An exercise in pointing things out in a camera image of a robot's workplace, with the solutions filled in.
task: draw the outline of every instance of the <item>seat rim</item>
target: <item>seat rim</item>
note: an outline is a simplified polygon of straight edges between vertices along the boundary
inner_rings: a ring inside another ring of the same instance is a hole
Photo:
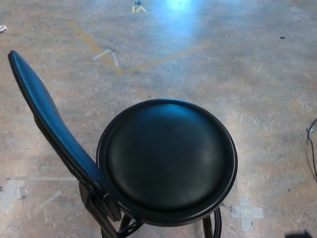
[[[96,151],[96,163],[100,168],[106,168],[106,152],[107,147],[109,145],[109,141],[111,139],[111,135],[114,131],[114,129],[118,126],[118,122],[120,122],[127,114],[129,114],[132,111],[138,110],[143,107],[149,107],[149,106],[155,106],[155,105],[161,105],[161,104],[174,104],[179,106],[184,106],[190,109],[193,109],[206,117],[208,117],[212,122],[216,123],[219,128],[224,132],[223,136],[226,137],[226,140],[228,142],[228,145],[231,146],[231,152],[232,152],[232,169],[230,169],[230,173],[226,172],[225,176],[227,176],[228,182],[219,186],[219,189],[216,190],[213,194],[208,196],[203,201],[197,203],[196,205],[193,205],[188,208],[184,208],[181,210],[174,210],[174,211],[159,211],[159,210],[153,210],[149,209],[145,206],[142,206],[138,203],[135,203],[131,199],[127,198],[126,195],[124,195],[120,189],[114,184],[112,181],[112,178],[110,177],[109,173],[105,173],[105,183],[107,186],[107,189],[109,191],[109,194],[111,197],[116,199],[120,205],[121,210],[132,217],[138,218],[142,223],[155,225],[155,226],[182,226],[186,225],[195,221],[200,220],[201,218],[208,216],[211,214],[219,205],[223,202],[223,200],[226,198],[228,193],[230,192],[231,188],[233,187],[236,175],[237,175],[237,169],[238,169],[238,157],[236,148],[234,145],[234,142],[232,140],[231,135],[225,128],[225,126],[210,112],[207,110],[181,100],[176,99],[152,99],[143,101],[137,104],[134,104],[127,109],[123,110],[121,113],[119,113],[105,128],[103,131],[99,142],[98,147]]]

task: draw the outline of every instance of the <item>padded seat cushion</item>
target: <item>padded seat cushion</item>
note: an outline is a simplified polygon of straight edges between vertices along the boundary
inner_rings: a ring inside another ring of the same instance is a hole
[[[130,110],[100,141],[103,170],[117,188],[149,209],[172,211],[203,201],[223,181],[224,131],[210,117],[178,104]]]

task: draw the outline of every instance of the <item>scrap of paper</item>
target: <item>scrap of paper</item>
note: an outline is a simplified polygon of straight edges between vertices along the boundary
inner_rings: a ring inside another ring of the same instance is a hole
[[[0,25],[0,33],[5,31],[6,29],[7,29],[7,27],[5,25]]]

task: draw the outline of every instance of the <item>metal leg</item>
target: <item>metal leg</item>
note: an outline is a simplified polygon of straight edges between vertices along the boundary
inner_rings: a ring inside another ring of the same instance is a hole
[[[137,231],[143,225],[142,223],[138,221],[135,221],[132,224],[130,224],[131,221],[132,221],[131,217],[128,217],[127,215],[123,216],[119,231],[116,233],[116,238],[128,237],[129,235]],[[112,237],[108,237],[103,229],[101,229],[101,234],[103,238],[112,238]]]
[[[213,238],[210,216],[203,219],[203,227],[204,227],[205,238]]]
[[[212,232],[211,217],[209,216],[203,219],[205,238],[220,238],[221,236],[222,221],[221,221],[220,208],[217,208],[213,212],[213,214],[214,214],[214,232]]]
[[[123,230],[127,226],[130,225],[130,222],[132,221],[131,217],[128,217],[127,215],[123,215],[123,218],[121,220],[119,231]]]

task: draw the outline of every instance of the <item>stool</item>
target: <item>stool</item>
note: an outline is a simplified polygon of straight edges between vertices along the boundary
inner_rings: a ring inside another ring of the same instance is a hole
[[[95,163],[36,73],[17,52],[8,58],[36,125],[78,179],[82,201],[103,238],[125,238],[142,224],[175,227],[199,220],[206,238],[220,237],[219,206],[233,186],[238,159],[229,132],[215,116],[179,100],[135,104],[106,127]],[[109,218],[121,221],[119,231]]]

